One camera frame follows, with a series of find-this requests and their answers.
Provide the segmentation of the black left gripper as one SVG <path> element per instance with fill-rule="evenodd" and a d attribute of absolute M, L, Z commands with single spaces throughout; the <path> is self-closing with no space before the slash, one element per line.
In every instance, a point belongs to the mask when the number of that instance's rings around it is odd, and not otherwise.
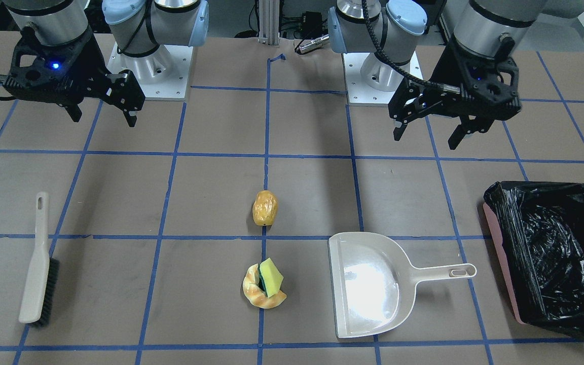
<path fill-rule="evenodd" d="M 499 48 L 490 56 L 475 55 L 451 39 L 427 81 L 402 81 L 388 104 L 394 119 L 394 141 L 408 125 L 429 114 L 508 120 L 521 111 L 519 67 L 510 56 L 516 46 L 511 35 L 498 37 Z M 448 147 L 456 150 L 479 129 L 477 118 L 459 118 Z"/>

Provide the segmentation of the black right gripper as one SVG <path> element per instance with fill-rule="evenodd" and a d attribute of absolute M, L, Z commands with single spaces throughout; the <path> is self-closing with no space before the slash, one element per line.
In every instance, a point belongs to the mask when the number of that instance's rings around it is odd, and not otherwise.
<path fill-rule="evenodd" d="M 143 90 L 132 71 L 114 74 L 107 69 L 90 26 L 76 39 L 55 46 L 41 44 L 33 27 L 20 33 L 3 81 L 7 92 L 23 101 L 57 104 L 75 123 L 83 116 L 83 99 L 97 98 L 120 109 L 128 127 L 136 126 Z"/>

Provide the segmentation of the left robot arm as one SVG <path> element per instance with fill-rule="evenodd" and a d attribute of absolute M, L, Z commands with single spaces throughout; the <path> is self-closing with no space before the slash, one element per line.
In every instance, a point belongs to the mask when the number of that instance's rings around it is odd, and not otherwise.
<path fill-rule="evenodd" d="M 545 1 L 468 1 L 428 80 L 404 69 L 428 28 L 419 3 L 338 1 L 327 12 L 327 31 L 334 52 L 369 53 L 401 75 L 388 102 L 395 140 L 413 120 L 436 114 L 459 118 L 448 138 L 454 150 L 466 135 L 488 132 L 521 111 L 512 53 L 544 7 Z"/>

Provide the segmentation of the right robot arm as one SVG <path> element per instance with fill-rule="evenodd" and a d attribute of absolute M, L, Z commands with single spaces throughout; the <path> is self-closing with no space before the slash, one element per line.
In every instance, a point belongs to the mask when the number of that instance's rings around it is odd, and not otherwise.
<path fill-rule="evenodd" d="M 103 1 L 121 62 L 120 71 L 111 71 L 79 2 L 4 3 L 21 39 L 3 88 L 22 101 L 56 104 L 74 122 L 88 97 L 115 106 L 134 127 L 143 85 L 173 72 L 167 46 L 202 46 L 209 28 L 207 1 Z"/>

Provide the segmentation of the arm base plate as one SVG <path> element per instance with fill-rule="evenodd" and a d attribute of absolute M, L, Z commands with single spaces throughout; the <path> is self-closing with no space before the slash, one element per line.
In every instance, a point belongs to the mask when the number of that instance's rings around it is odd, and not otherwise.
<path fill-rule="evenodd" d="M 114 45 L 107 68 L 132 71 L 148 101 L 185 101 L 195 51 L 187 46 L 161 45 L 151 55 L 131 57 L 118 53 Z"/>
<path fill-rule="evenodd" d="M 344 76 L 350 106 L 388 105 L 404 76 L 372 53 L 343 54 Z"/>

